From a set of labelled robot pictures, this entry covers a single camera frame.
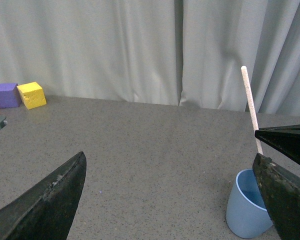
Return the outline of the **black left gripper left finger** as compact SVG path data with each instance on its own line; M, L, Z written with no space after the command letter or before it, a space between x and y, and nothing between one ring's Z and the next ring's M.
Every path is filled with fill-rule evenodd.
M86 156L80 151L0 209L0 240L67 239L86 171Z

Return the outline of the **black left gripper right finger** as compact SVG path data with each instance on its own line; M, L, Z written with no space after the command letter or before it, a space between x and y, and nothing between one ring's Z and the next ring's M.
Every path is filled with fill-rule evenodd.
M279 237L300 240L300 177L260 153L252 169Z

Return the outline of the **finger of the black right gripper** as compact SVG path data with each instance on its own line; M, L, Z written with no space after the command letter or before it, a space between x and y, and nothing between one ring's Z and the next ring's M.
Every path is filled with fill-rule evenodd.
M260 128L254 136L300 165L300 124Z

